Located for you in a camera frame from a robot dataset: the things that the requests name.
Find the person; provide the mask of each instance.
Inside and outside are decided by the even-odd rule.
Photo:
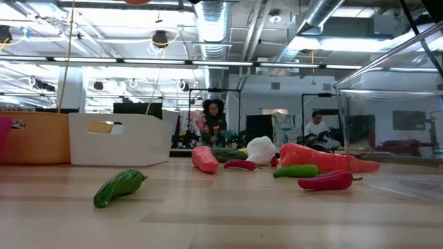
[[[222,136],[226,130],[226,121],[223,115],[224,103],[221,100],[205,100],[203,110],[208,132],[201,133],[201,141],[205,146],[225,147],[225,138]]]
[[[326,124],[322,121],[323,115],[320,111],[312,113],[312,121],[306,124],[305,136],[309,134],[318,136],[320,133],[327,131]]]

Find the white storage box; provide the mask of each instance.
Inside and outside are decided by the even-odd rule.
[[[123,130],[87,131],[90,123],[104,121],[121,122]],[[141,114],[70,113],[69,136],[73,165],[148,166],[168,160],[172,126]]]

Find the orange box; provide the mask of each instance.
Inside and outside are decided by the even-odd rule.
[[[0,156],[0,164],[70,164],[69,119],[65,114],[0,112],[22,120],[23,129],[12,129]]]

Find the white shirt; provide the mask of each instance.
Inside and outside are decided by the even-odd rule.
[[[318,136],[321,132],[327,131],[326,124],[321,121],[318,124],[314,124],[312,121],[306,124],[305,127],[305,136],[309,134],[314,134]]]

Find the woman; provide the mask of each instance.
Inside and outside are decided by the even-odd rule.
[[[208,132],[201,132],[201,141],[203,145],[224,148],[225,139],[222,136],[226,130],[226,121],[223,114],[224,104],[221,100],[205,100],[203,109],[205,114],[205,125],[209,128]]]

